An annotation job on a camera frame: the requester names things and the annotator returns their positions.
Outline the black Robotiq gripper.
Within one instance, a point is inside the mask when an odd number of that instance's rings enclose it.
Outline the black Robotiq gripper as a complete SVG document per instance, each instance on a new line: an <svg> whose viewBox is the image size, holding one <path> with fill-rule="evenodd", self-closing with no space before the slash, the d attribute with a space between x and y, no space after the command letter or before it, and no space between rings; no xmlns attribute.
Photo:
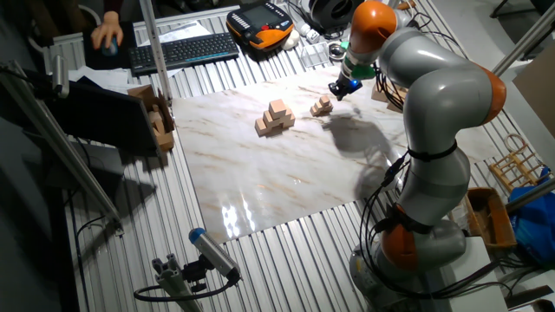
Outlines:
<svg viewBox="0 0 555 312"><path fill-rule="evenodd" d="M335 82L328 85L330 92L337 97L338 101L342 101L343 98L352 94L362 87L362 83L359 80L351 80L341 73Z"/></svg>

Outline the bare person hand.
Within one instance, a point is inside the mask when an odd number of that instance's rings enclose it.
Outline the bare person hand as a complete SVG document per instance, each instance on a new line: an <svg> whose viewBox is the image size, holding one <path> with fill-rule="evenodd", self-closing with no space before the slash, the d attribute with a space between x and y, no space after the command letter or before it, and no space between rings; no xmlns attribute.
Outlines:
<svg viewBox="0 0 555 312"><path fill-rule="evenodd" d="M108 11L104 14L103 21L100 26L95 28L91 34L93 48L98 50L101 46L109 48L116 40L117 46L121 45L123 39L123 31L120 26L120 16L115 11Z"/></svg>

